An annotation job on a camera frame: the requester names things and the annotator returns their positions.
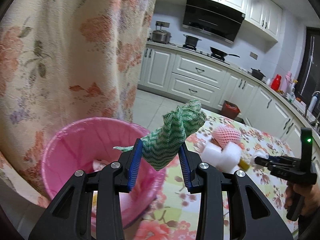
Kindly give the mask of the floral curtain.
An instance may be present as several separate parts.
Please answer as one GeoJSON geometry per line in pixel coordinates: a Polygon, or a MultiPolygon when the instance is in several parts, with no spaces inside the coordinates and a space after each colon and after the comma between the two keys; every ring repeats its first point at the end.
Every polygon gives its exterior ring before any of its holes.
{"type": "Polygon", "coordinates": [[[156,0],[1,0],[1,179],[40,207],[46,144],[92,116],[132,120],[156,0]]]}

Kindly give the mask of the white lower kitchen cabinets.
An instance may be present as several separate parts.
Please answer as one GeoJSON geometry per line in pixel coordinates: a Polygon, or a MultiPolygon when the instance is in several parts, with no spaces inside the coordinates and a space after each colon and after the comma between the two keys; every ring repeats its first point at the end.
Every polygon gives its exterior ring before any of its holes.
{"type": "Polygon", "coordinates": [[[147,42],[138,87],[172,99],[198,99],[210,110],[236,104],[245,124],[285,141],[300,156],[300,129],[310,123],[284,97],[231,63],[182,46],[147,42]]]}

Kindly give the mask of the yellow sponge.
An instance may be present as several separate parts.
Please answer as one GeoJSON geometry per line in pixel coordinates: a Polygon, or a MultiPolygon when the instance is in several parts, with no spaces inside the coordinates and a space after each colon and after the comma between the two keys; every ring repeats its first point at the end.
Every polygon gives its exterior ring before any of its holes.
{"type": "Polygon", "coordinates": [[[238,166],[244,171],[249,170],[251,166],[250,159],[240,158],[238,166]]]}

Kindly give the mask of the dark window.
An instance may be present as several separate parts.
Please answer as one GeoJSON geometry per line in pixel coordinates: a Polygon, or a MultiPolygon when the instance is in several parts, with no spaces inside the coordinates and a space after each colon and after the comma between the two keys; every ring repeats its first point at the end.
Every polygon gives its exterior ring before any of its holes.
{"type": "Polygon", "coordinates": [[[307,103],[319,90],[319,28],[306,28],[305,49],[298,75],[296,97],[307,103]]]}

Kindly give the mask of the green white zigzag cloth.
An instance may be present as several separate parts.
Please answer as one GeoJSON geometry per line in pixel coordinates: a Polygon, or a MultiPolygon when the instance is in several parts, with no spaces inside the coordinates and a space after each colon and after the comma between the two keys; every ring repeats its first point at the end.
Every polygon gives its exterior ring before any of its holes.
{"type": "Polygon", "coordinates": [[[205,121],[206,114],[199,100],[177,106],[163,115],[161,127],[141,138],[142,157],[156,171],[163,169],[175,158],[187,137],[196,133],[205,121]]]}

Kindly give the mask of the white foam block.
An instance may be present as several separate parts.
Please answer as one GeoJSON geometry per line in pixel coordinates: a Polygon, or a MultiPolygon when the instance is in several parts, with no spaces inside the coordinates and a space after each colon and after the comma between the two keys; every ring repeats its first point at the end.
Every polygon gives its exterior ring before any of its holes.
{"type": "Polygon", "coordinates": [[[221,172],[234,173],[238,170],[241,159],[241,147],[229,142],[224,149],[211,142],[208,142],[200,154],[203,162],[212,165],[221,172]]]}

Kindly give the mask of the silver pressure cooker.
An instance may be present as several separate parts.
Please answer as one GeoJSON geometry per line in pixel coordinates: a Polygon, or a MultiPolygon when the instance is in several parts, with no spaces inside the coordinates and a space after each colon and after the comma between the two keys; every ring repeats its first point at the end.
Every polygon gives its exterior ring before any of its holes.
{"type": "Polygon", "coordinates": [[[170,43],[171,33],[165,30],[154,30],[151,35],[153,42],[168,44],[170,43]]]}

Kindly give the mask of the white bottle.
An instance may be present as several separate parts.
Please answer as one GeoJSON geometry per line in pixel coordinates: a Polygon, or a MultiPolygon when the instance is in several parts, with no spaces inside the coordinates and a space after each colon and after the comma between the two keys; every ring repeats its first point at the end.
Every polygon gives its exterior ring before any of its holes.
{"type": "Polygon", "coordinates": [[[309,111],[310,113],[312,113],[312,111],[313,111],[316,103],[317,103],[317,96],[314,95],[314,96],[312,97],[311,101],[310,101],[309,106],[308,106],[308,111],[309,111]]]}

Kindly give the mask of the black frying pan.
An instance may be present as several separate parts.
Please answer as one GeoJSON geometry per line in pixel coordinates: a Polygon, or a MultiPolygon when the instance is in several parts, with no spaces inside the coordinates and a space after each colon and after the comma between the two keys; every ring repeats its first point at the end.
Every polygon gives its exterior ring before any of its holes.
{"type": "Polygon", "coordinates": [[[224,51],[221,51],[221,50],[213,48],[213,47],[210,48],[210,51],[211,51],[211,57],[214,57],[214,58],[219,59],[221,61],[225,61],[225,58],[227,56],[240,57],[239,55],[225,53],[224,51]]]}

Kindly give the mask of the black stock pot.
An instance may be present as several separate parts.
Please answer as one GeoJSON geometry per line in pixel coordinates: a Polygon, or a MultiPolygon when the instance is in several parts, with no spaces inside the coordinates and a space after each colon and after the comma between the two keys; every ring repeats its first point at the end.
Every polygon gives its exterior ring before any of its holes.
{"type": "Polygon", "coordinates": [[[201,39],[185,34],[183,36],[185,37],[185,44],[183,45],[183,48],[196,50],[197,43],[201,41],[201,39]]]}

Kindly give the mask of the pink plastic trash bin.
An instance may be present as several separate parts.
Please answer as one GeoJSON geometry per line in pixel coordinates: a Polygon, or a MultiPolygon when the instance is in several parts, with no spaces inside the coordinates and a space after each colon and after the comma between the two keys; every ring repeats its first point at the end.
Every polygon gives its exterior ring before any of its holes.
{"type": "MultiPolygon", "coordinates": [[[[43,152],[41,172],[46,191],[54,198],[76,170],[94,171],[93,162],[118,160],[117,146],[132,146],[149,134],[144,127],[117,119],[93,117],[76,121],[56,133],[43,152]]],[[[123,226],[133,224],[156,199],[166,170],[156,171],[142,160],[135,187],[120,194],[123,226]]]]}

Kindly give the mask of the red thermos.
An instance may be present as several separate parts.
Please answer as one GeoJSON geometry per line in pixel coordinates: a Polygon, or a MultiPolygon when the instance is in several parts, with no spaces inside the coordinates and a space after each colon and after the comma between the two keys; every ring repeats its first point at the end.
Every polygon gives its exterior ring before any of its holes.
{"type": "Polygon", "coordinates": [[[275,78],[273,79],[270,87],[271,87],[272,90],[277,91],[279,89],[279,87],[280,87],[280,84],[281,84],[281,75],[277,74],[275,76],[275,78]]]}

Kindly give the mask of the pink thermos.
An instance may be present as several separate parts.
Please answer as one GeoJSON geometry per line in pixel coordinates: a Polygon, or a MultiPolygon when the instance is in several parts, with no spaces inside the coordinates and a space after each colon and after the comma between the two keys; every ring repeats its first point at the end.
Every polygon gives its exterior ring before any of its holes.
{"type": "Polygon", "coordinates": [[[291,72],[287,72],[287,74],[285,75],[282,83],[281,83],[281,91],[283,91],[283,93],[286,93],[287,88],[289,87],[289,85],[291,85],[291,77],[292,77],[292,73],[291,72]]]}

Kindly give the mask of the floral tablecloth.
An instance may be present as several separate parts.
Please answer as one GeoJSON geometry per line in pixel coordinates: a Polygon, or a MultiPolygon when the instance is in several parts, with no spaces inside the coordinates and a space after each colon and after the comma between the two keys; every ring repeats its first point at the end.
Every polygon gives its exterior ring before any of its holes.
{"type": "Polygon", "coordinates": [[[283,181],[257,185],[253,174],[202,167],[209,134],[221,125],[245,129],[236,121],[207,113],[203,127],[183,148],[195,158],[190,165],[203,186],[189,192],[174,159],[167,168],[168,180],[141,221],[135,239],[292,239],[280,209],[283,181]]]}

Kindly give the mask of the black casserole pot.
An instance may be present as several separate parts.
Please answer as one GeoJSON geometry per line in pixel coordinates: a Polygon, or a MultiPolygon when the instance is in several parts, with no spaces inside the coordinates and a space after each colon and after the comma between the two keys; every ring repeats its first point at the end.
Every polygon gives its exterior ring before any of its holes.
{"type": "Polygon", "coordinates": [[[251,75],[260,81],[262,81],[263,78],[265,77],[265,75],[259,69],[254,69],[254,68],[252,68],[251,75]]]}

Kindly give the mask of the black range hood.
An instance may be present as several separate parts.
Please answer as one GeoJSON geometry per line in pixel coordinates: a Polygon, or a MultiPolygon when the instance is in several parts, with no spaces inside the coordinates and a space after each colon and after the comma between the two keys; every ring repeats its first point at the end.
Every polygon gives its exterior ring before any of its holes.
{"type": "Polygon", "coordinates": [[[212,0],[187,0],[182,26],[233,43],[245,14],[212,0]]]}

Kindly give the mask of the red floor trash bin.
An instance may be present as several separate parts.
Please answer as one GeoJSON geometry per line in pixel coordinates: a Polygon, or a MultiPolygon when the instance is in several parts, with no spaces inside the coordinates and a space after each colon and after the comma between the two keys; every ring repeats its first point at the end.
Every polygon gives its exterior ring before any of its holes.
{"type": "Polygon", "coordinates": [[[240,113],[240,109],[237,105],[229,102],[229,101],[224,101],[222,109],[220,114],[234,120],[240,113]]]}

